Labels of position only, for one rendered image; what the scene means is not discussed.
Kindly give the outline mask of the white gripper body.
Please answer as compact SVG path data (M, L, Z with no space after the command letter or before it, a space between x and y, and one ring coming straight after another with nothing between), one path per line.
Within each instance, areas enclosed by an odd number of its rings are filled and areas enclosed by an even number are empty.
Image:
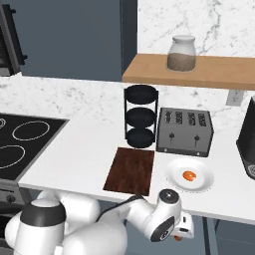
M181 213L179 230L184 238L192 239L194 237L194 224L192 216L189 213Z

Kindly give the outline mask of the orange piece of meat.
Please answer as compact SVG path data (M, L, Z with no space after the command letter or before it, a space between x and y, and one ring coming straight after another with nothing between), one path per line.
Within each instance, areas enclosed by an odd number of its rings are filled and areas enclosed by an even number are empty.
M196 178L196 174L192 171L185 171L182 176L187 181L193 181Z

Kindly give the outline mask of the white plate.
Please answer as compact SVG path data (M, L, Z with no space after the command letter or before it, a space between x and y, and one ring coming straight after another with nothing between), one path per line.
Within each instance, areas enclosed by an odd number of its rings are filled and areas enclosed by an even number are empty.
M185 171L196 174L193 181L183 178ZM212 170L203 162L192 158L177 158L170 162L165 169L166 180L174 187L187 192L203 192L209 189L214 182Z

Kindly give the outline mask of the dark wooden cutting board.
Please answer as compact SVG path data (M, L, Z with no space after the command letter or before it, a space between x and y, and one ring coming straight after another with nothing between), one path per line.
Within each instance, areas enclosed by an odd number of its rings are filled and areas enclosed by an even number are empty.
M148 196L153 160L153 150L119 147L104 190Z

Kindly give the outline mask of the dark blue base cupboard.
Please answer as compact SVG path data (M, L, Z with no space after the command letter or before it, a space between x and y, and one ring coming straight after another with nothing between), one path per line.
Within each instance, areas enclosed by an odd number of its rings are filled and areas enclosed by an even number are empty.
M255 255L255 202L195 197L186 207L193 239L150 243L128 223L126 255Z

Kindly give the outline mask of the grey four-slot toaster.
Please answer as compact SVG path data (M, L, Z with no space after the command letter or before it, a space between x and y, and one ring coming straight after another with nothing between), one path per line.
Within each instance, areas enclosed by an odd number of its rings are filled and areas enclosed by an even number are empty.
M160 109L156 137L158 152L208 157L213 135L209 111Z

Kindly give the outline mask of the black countertop appliance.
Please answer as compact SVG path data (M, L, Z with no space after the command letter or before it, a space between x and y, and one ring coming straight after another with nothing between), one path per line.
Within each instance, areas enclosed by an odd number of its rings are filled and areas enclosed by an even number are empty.
M255 98L250 99L236 145L246 174L255 180Z

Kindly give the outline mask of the wooden shelf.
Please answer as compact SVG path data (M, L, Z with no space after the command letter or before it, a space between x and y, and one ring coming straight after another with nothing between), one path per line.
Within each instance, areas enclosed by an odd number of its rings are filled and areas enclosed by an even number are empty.
M166 55L137 54L123 74L124 83L255 91L255 58L197 56L195 69L166 68Z

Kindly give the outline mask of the glass jar with brown filling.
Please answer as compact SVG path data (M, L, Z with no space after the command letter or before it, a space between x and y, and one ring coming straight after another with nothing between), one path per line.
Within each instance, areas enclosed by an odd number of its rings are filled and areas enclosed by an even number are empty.
M190 72L195 68L196 52L195 37L190 35L176 35L172 37L166 66L176 72Z

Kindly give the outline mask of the black hob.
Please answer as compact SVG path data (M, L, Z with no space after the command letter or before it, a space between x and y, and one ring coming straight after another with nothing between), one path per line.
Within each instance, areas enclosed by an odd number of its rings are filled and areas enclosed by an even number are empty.
M16 180L66 122L0 113L0 178Z

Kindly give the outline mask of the grey oven front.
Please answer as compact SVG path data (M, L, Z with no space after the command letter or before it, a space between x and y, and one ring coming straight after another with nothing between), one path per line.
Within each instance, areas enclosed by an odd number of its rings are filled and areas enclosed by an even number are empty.
M6 200L8 195L16 198L11 204ZM31 195L27 188L20 187L15 182L0 181L0 235L4 233L7 222L30 201Z

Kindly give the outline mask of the steel microwave oven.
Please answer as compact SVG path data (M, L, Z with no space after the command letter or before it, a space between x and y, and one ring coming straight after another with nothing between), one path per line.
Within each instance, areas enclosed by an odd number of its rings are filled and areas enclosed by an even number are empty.
M10 77L20 72L28 58L21 49L13 15L9 4L0 0L0 77Z

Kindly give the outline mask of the white wall socket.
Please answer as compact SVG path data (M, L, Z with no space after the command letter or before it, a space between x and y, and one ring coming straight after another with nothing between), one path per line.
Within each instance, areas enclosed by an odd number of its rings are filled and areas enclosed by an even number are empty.
M243 101L243 90L230 90L228 92L226 105L231 107L240 107Z

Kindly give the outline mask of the dark blue wall cupboard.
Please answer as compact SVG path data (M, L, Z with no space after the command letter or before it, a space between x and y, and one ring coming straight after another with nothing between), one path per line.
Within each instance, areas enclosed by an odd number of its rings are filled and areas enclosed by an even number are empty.
M2 0L27 77L119 82L137 53L137 0Z

